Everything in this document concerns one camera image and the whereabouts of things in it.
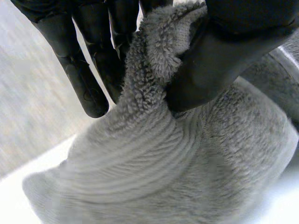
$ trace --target white surface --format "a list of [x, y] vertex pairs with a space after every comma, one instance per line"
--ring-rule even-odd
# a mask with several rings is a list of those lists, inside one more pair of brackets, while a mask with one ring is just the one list
[[[25, 197], [24, 177], [57, 166], [66, 159], [75, 136], [12, 173], [0, 182], [0, 224], [40, 224]], [[288, 169], [242, 224], [299, 224], [299, 168]]]
[[74, 138], [69, 138], [0, 182], [0, 224], [41, 224], [23, 193], [22, 180], [30, 173], [49, 169], [65, 160]]

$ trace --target black finger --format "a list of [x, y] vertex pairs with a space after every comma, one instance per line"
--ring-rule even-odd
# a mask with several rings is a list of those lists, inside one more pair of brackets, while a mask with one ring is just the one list
[[209, 21], [203, 32], [199, 29], [176, 78], [167, 87], [169, 107], [186, 111], [211, 101], [255, 60], [287, 41], [297, 27], [298, 19], [286, 27], [233, 35]]
[[206, 0], [215, 23], [233, 33], [247, 33], [290, 24], [299, 0]]
[[133, 33], [137, 29], [139, 0], [108, 0], [115, 49], [124, 62]]
[[53, 48], [86, 114], [103, 116], [109, 104], [84, 58], [71, 15], [58, 14], [33, 24]]
[[98, 0], [76, 0], [72, 15], [111, 99], [121, 94], [124, 66], [111, 43], [108, 7]]
[[151, 12], [154, 8], [170, 6], [172, 4], [173, 0], [140, 0], [143, 15]]

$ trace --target robotic hand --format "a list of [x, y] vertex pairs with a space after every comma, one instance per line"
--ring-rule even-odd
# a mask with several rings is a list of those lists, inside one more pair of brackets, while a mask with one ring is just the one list
[[[97, 118], [108, 101], [76, 38], [77, 23], [100, 77], [117, 103], [124, 58], [136, 30], [138, 0], [11, 0], [52, 46], [84, 110]], [[144, 14], [172, 0], [140, 0]], [[197, 28], [183, 65], [166, 88], [170, 109], [209, 102], [255, 60], [288, 40], [299, 22], [299, 0], [206, 0], [208, 17]], [[109, 23], [112, 27], [113, 48]]]
[[[139, 0], [11, 0], [53, 48], [87, 115], [103, 116], [109, 103], [82, 53], [72, 21], [111, 99], [117, 103], [124, 60], [136, 31]], [[143, 14], [172, 0], [140, 0]], [[114, 47], [111, 43], [110, 25]]]

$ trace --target terry cloth towel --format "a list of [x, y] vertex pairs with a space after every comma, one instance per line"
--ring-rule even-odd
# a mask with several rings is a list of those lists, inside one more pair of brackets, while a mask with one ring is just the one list
[[298, 133], [243, 78], [212, 102], [173, 113], [164, 88], [204, 4], [148, 15], [127, 55], [118, 105], [74, 141], [68, 159], [23, 182], [45, 224], [231, 224], [283, 172]]

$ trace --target gray towel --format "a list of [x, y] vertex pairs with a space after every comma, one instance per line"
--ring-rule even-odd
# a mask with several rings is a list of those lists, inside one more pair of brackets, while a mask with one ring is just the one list
[[144, 19], [118, 105], [67, 160], [23, 183], [45, 224], [230, 224], [283, 172], [298, 133], [245, 79], [185, 113], [167, 107], [164, 88], [206, 14], [188, 3]]

